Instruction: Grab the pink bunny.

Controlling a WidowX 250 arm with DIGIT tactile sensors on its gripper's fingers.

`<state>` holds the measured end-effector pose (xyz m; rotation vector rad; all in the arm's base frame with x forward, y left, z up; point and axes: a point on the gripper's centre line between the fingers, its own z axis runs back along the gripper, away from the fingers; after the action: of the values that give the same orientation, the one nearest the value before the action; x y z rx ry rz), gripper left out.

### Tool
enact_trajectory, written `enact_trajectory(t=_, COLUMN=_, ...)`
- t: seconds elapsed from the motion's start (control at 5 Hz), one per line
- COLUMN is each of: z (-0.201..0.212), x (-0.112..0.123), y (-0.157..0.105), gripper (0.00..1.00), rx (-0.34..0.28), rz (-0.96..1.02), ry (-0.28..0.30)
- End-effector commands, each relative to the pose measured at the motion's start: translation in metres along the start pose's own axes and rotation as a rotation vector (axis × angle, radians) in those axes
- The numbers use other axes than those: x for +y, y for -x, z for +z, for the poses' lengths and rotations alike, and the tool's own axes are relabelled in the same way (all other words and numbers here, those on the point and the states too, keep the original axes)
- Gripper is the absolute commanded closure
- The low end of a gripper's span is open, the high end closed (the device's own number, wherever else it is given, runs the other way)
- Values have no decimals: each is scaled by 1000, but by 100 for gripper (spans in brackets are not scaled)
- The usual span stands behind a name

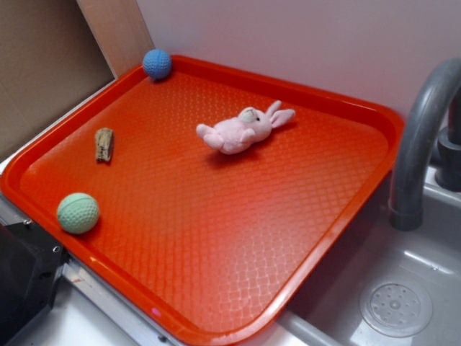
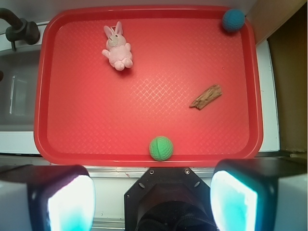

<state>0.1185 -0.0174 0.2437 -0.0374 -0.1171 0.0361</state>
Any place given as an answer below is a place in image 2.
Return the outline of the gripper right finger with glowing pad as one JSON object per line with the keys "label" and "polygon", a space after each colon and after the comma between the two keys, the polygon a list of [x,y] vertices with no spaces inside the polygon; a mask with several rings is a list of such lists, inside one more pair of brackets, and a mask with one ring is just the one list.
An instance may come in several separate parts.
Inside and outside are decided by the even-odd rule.
{"label": "gripper right finger with glowing pad", "polygon": [[220,231],[306,231],[308,162],[221,160],[211,180],[210,203]]}

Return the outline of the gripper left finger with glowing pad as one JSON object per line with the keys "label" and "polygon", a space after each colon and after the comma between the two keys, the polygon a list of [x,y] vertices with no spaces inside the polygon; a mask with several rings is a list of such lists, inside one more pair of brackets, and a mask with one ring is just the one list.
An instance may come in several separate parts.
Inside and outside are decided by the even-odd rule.
{"label": "gripper left finger with glowing pad", "polygon": [[1,166],[2,231],[89,231],[95,186],[84,166]]}

